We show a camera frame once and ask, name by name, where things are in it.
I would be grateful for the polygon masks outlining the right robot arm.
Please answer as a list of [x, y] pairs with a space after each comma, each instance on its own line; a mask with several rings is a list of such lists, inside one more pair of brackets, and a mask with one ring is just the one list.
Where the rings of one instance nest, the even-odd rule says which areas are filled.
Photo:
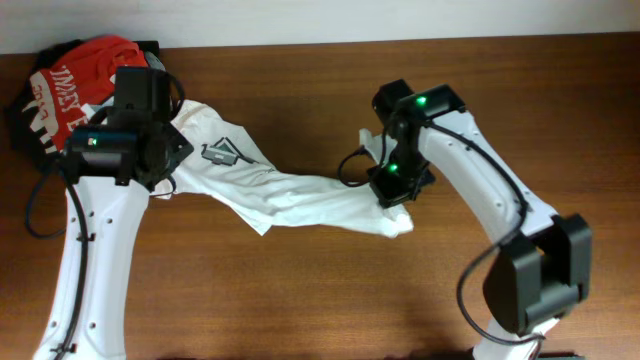
[[384, 208], [413, 201], [434, 182], [436, 167], [486, 232], [490, 245], [463, 270], [456, 302], [472, 272], [494, 260], [482, 286], [487, 327], [468, 310], [481, 336], [469, 359], [543, 359], [547, 332], [590, 291], [592, 230], [578, 214], [561, 216], [530, 190], [484, 138], [464, 101], [448, 85], [413, 91], [402, 79], [379, 88], [372, 108], [381, 137], [361, 136], [376, 165], [368, 181]]

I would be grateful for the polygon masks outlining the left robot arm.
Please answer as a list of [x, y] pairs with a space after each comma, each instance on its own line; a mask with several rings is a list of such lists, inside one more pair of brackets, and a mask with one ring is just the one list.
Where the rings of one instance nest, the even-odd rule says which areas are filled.
[[53, 165], [66, 188], [65, 241], [37, 359], [123, 359], [137, 233], [156, 186], [194, 150], [172, 121], [185, 101], [171, 74], [116, 71], [114, 102], [75, 128]]

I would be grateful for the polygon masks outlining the white t-shirt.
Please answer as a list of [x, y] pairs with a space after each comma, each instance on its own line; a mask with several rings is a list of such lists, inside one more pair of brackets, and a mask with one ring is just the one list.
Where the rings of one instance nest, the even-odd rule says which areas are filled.
[[278, 171], [244, 127], [224, 121], [210, 106], [184, 102], [172, 124], [194, 146], [170, 180], [153, 194], [210, 196], [233, 209], [257, 233], [273, 226], [326, 225], [394, 238], [413, 230], [402, 205], [384, 209], [367, 186]]

